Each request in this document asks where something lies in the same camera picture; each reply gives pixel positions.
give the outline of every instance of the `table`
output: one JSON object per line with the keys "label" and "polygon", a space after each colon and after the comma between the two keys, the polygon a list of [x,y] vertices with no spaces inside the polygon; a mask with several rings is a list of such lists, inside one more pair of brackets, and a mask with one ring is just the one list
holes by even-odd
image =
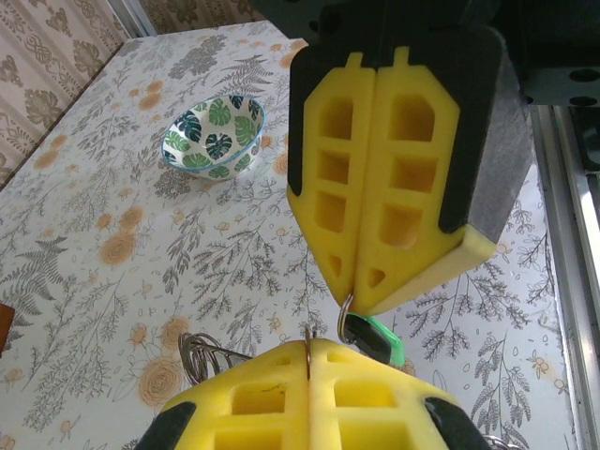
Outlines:
{"label": "table", "polygon": [[[338,307],[286,201],[303,45],[268,22],[131,40],[0,193],[0,302],[18,311],[0,449],[133,448],[188,387],[182,331],[251,355],[305,323],[336,339]],[[169,170],[164,129],[230,92],[268,114],[251,170],[220,184]],[[533,166],[489,262],[381,317],[404,339],[404,370],[452,392],[482,430],[573,450],[538,184]]]}

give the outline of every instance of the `metal spring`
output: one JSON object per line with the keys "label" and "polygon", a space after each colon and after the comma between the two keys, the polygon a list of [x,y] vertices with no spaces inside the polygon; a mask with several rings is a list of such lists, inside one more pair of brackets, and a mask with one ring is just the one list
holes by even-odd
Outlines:
{"label": "metal spring", "polygon": [[219,347],[218,342],[205,333],[179,335],[179,354],[187,380],[192,385],[205,382],[251,358]]}

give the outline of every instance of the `leaf-patterned bowl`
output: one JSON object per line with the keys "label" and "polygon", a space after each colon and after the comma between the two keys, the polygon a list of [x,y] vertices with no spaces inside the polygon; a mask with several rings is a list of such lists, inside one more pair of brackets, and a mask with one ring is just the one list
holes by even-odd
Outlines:
{"label": "leaf-patterned bowl", "polygon": [[258,154],[263,124],[264,109],[256,99],[211,98],[175,119],[161,153],[175,169],[227,180],[247,169]]}

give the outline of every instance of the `metal ring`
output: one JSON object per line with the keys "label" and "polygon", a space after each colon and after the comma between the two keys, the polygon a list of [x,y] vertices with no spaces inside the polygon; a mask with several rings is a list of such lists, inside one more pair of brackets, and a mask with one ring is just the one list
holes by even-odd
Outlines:
{"label": "metal ring", "polygon": [[307,348],[307,378],[310,380],[310,326],[304,325],[304,344]]}
{"label": "metal ring", "polygon": [[491,446],[492,450],[521,450],[520,447],[507,443],[496,436],[484,434],[484,439]]}
{"label": "metal ring", "polygon": [[348,311],[350,310],[350,305],[352,304],[353,299],[354,295],[350,293],[344,301],[344,304],[341,306],[339,316],[337,316],[337,337],[339,338],[339,340],[342,341],[342,343],[346,345],[354,344],[354,341],[347,339],[346,335],[344,334],[344,328],[346,326],[346,316],[348,315]]}

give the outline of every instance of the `green key tag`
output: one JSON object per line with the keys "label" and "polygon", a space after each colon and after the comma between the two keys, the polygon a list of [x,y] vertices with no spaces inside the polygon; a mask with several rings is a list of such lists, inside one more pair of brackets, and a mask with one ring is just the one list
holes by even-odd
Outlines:
{"label": "green key tag", "polygon": [[345,334],[354,340],[362,352],[381,363],[401,368],[404,366],[404,344],[383,323],[371,316],[349,313]]}

